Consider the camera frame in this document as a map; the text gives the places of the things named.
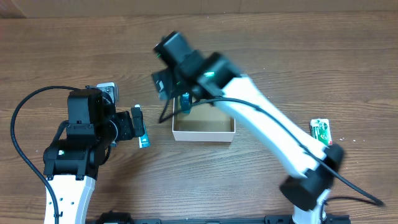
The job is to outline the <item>teal mouthwash bottle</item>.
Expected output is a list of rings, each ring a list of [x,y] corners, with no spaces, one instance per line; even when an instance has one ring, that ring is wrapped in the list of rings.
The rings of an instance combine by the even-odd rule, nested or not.
[[[183,110],[183,113],[189,114],[191,111],[192,104],[192,96],[188,92],[182,94],[180,96],[180,107]]]

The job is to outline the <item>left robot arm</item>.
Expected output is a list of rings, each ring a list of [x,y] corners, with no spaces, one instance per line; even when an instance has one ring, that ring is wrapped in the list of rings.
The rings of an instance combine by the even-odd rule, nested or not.
[[[44,175],[55,198],[47,196],[45,223],[84,223],[95,189],[99,167],[109,158],[107,150],[118,141],[144,135],[140,107],[117,112],[113,97],[98,88],[71,91],[68,121],[44,152]]]

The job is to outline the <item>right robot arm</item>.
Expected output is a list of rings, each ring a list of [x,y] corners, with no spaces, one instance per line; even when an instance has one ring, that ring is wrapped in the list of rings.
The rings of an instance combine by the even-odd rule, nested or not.
[[[307,134],[279,111],[230,59],[205,57],[179,32],[154,47],[166,68],[153,73],[159,91],[174,97],[191,93],[240,122],[279,160],[288,177],[280,191],[294,205],[294,223],[325,223],[325,202],[344,150]]]

